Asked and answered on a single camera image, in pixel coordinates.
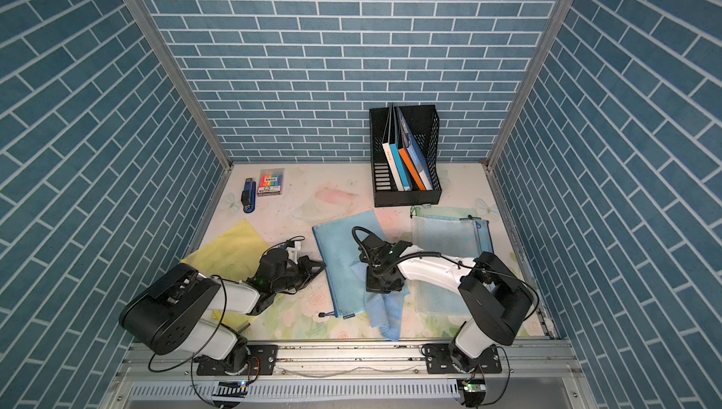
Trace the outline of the light blue document bag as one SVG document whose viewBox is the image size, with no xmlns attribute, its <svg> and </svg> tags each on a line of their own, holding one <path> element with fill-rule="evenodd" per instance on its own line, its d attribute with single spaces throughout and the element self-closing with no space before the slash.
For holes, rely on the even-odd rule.
<svg viewBox="0 0 722 409">
<path fill-rule="evenodd" d="M 494 254 L 494 245 L 490 232 L 489 221 L 479 219 L 475 221 L 477 230 L 479 250 L 481 252 L 489 252 Z"/>
</svg>

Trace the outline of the clear grey document bag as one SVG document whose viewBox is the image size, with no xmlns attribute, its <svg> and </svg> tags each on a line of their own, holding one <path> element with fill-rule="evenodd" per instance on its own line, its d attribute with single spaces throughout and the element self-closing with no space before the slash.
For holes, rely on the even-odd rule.
<svg viewBox="0 0 722 409">
<path fill-rule="evenodd" d="M 445 256 L 477 258 L 479 250 L 475 221 L 479 219 L 449 219 L 414 217 L 413 243 L 424 250 Z M 469 316 L 463 298 L 451 290 L 415 281 L 416 307 L 419 314 Z"/>
</svg>

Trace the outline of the black mesh file holder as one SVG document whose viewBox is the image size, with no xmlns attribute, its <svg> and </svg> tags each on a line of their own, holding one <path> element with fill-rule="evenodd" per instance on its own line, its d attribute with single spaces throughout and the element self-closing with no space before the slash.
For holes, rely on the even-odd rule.
<svg viewBox="0 0 722 409">
<path fill-rule="evenodd" d="M 433 105 L 370 110 L 372 186 L 377 208 L 436 205 L 440 120 Z"/>
</svg>

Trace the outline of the aluminium front rail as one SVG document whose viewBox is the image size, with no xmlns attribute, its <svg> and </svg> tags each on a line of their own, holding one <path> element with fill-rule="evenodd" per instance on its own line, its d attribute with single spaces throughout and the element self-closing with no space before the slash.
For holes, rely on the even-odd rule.
<svg viewBox="0 0 722 409">
<path fill-rule="evenodd" d="M 568 341 L 521 339 L 492 347 L 474 371 L 451 362 L 445 341 L 253 341 L 251 363 L 239 373 L 182 365 L 182 355 L 147 366 L 150 350 L 131 348 L 105 394 L 103 408 L 151 408 L 190 403 L 370 403 L 450 401 L 454 407 L 593 408 L 596 403 Z"/>
</svg>

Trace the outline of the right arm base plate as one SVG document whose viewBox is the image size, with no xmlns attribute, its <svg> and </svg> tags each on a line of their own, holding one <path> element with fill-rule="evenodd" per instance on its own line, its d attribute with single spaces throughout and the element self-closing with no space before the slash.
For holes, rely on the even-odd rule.
<svg viewBox="0 0 722 409">
<path fill-rule="evenodd" d="M 429 374 L 502 373 L 498 349 L 494 345 L 476 358 L 467 356 L 450 343 L 427 343 L 421 346 L 420 351 Z"/>
</svg>

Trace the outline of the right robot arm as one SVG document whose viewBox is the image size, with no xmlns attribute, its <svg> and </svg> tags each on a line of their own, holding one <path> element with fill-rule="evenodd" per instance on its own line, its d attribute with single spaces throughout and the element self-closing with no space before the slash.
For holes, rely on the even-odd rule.
<svg viewBox="0 0 722 409">
<path fill-rule="evenodd" d="M 493 253 L 459 258 L 406 241 L 389 243 L 373 234 L 356 243 L 360 261 L 367 266 L 369 292 L 390 294 L 402 290 L 407 281 L 420 281 L 460 295 L 471 320 L 451 341 L 449 355 L 463 371 L 476 367 L 489 348 L 512 345 L 538 307 L 536 290 Z"/>
</svg>

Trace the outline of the box of coloured markers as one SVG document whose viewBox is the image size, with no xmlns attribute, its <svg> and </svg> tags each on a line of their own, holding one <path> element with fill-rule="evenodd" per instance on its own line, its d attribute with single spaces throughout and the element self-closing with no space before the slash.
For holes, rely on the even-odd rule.
<svg viewBox="0 0 722 409">
<path fill-rule="evenodd" d="M 283 191 L 284 169 L 262 169 L 259 174 L 257 196 L 280 196 Z"/>
</svg>

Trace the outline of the blue folder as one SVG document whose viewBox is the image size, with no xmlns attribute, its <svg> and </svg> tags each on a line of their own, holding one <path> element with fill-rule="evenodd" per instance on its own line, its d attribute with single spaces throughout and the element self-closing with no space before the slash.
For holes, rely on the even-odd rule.
<svg viewBox="0 0 722 409">
<path fill-rule="evenodd" d="M 402 138 L 402 147 L 409 153 L 417 172 L 426 186 L 425 191 L 434 190 L 434 185 L 431 181 L 431 173 L 428 168 L 428 164 L 420 148 L 419 143 L 415 139 L 409 124 L 402 114 L 400 107 L 396 108 L 397 124 L 400 130 L 400 138 Z"/>
</svg>

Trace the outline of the blue mesh document bag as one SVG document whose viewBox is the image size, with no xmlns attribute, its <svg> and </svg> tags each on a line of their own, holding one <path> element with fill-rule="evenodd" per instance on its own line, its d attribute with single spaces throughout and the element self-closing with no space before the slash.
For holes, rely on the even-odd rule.
<svg viewBox="0 0 722 409">
<path fill-rule="evenodd" d="M 374 211 L 364 211 L 346 218 L 319 224 L 312 228 L 320 255 L 325 263 L 328 287 L 337 318 L 353 318 L 365 310 L 365 271 L 355 272 L 360 263 L 358 244 L 352 228 L 370 230 L 382 240 L 385 234 Z"/>
</svg>

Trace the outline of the yellow mesh document bag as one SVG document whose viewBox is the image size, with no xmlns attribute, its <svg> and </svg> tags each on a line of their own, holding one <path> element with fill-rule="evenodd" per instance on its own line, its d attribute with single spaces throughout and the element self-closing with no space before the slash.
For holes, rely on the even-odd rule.
<svg viewBox="0 0 722 409">
<path fill-rule="evenodd" d="M 285 242 L 288 236 L 276 236 L 268 243 L 247 221 L 241 221 L 226 232 L 182 260 L 199 270 L 203 275 L 220 275 L 232 281 L 245 281 L 253 277 L 259 268 L 259 258 L 272 245 Z M 226 312 L 223 323 L 241 331 L 254 341 L 272 339 L 273 331 L 266 325 L 266 315 L 271 309 L 259 316 L 244 315 L 238 312 Z"/>
</svg>

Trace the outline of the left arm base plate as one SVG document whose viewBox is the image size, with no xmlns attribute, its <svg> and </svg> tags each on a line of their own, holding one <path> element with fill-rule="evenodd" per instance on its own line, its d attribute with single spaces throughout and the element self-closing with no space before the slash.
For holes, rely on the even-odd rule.
<svg viewBox="0 0 722 409">
<path fill-rule="evenodd" d="M 235 347 L 225 359 L 199 356 L 194 359 L 199 376 L 271 375 L 278 358 L 278 345 L 243 344 Z"/>
</svg>

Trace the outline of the green mesh document bag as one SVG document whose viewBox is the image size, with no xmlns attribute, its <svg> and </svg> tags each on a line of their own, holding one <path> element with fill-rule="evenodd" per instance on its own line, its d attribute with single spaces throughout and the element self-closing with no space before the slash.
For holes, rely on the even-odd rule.
<svg viewBox="0 0 722 409">
<path fill-rule="evenodd" d="M 410 209 L 410 217 L 436 217 L 449 219 L 481 219 L 475 209 L 439 207 L 439 206 L 414 206 Z"/>
</svg>

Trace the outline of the light blue cleaning cloth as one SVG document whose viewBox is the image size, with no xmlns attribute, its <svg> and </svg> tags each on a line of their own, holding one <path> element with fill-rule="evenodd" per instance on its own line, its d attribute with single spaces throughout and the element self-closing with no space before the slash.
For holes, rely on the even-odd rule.
<svg viewBox="0 0 722 409">
<path fill-rule="evenodd" d="M 368 265 L 356 262 L 349 268 L 350 289 L 353 291 L 351 307 L 355 315 L 368 320 L 367 331 L 386 341 L 398 341 L 402 333 L 402 311 L 408 288 L 402 285 L 400 292 L 375 293 L 365 290 Z"/>
</svg>

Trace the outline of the white book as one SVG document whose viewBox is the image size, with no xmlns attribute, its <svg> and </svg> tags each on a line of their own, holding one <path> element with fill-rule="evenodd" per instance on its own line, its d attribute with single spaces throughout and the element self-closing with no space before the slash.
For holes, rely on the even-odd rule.
<svg viewBox="0 0 722 409">
<path fill-rule="evenodd" d="M 395 159 L 394 159 L 393 153 L 391 151 L 390 145 L 389 145 L 389 143 L 383 142 L 382 147 L 383 147 L 383 151 L 385 153 L 385 158 L 387 159 L 387 162 L 389 165 L 391 175 L 394 179 L 396 188 L 398 191 L 402 192 L 404 190 L 403 185 L 402 185 L 402 180 L 400 179 L 400 174 L 398 172 L 398 168 L 396 166 Z"/>
</svg>

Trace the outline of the teal book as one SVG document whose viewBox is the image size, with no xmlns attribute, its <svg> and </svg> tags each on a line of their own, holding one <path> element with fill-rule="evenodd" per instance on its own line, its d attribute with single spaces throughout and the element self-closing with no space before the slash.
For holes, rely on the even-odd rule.
<svg viewBox="0 0 722 409">
<path fill-rule="evenodd" d="M 399 149 L 395 144 L 390 144 L 390 148 L 393 153 L 398 172 L 400 174 L 400 179 L 402 180 L 404 191 L 411 191 L 413 189 L 413 186 L 409 181 L 409 176 L 407 174 L 405 165 L 402 162 L 402 158 L 400 158 Z"/>
</svg>

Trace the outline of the orange book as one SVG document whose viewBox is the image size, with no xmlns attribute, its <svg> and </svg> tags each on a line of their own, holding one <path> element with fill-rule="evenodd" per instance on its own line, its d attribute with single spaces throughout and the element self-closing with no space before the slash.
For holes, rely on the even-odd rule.
<svg viewBox="0 0 722 409">
<path fill-rule="evenodd" d="M 399 149 L 399 154 L 400 154 L 400 158 L 402 158 L 402 162 L 404 163 L 409 175 L 411 176 L 411 179 L 417 185 L 417 189 L 419 189 L 419 191 L 425 191 L 426 186 L 424 185 L 424 183 L 419 175 L 419 172 L 417 172 L 416 167 L 415 167 L 409 153 L 407 152 L 407 150 L 404 149 L 403 147 L 401 147 Z"/>
</svg>

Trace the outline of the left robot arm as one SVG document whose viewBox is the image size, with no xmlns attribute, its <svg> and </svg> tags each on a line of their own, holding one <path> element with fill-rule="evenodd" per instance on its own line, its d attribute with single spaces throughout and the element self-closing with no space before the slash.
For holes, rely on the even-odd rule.
<svg viewBox="0 0 722 409">
<path fill-rule="evenodd" d="M 135 296 L 118 323 L 156 356 L 180 350 L 236 373 L 250 350 L 247 339 L 224 322 L 226 315 L 258 316 L 278 294 L 304 290 L 324 270 L 323 262 L 300 254 L 299 242 L 264 251 L 255 275 L 242 281 L 203 275 L 181 263 Z"/>
</svg>

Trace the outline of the blue black stapler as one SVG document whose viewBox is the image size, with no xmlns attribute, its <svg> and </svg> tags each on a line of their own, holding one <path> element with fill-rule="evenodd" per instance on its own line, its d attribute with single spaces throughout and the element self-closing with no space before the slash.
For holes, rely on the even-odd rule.
<svg viewBox="0 0 722 409">
<path fill-rule="evenodd" d="M 256 209 L 257 183 L 248 178 L 244 181 L 244 190 L 242 191 L 241 201 L 244 213 L 253 213 Z"/>
</svg>

